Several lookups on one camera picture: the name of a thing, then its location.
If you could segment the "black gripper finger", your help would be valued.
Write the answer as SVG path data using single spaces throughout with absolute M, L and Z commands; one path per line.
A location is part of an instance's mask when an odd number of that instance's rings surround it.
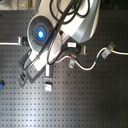
M 22 71 L 18 76 L 18 84 L 20 86 L 24 86 L 26 81 L 27 81 L 27 73 L 25 71 Z

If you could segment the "gripper finger with white tip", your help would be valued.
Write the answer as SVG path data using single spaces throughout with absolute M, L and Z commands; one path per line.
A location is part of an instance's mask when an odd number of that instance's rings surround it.
M 53 66 L 52 65 L 46 65 L 44 87 L 47 92 L 51 92 L 53 90 Z

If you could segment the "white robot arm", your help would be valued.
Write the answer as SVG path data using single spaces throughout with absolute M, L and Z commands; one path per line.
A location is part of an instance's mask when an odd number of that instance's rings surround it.
M 45 88 L 52 89 L 53 64 L 62 54 L 63 32 L 76 42 L 88 41 L 98 22 L 100 0 L 40 0 L 27 27 L 30 50 L 19 61 L 18 84 L 33 83 L 43 72 Z

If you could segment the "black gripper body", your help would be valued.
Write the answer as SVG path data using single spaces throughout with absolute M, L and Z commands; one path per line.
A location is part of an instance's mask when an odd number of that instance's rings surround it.
M 22 71 L 27 73 L 27 80 L 34 82 L 42 73 L 45 73 L 48 51 L 39 53 L 29 50 L 22 59 L 19 60 L 19 66 Z

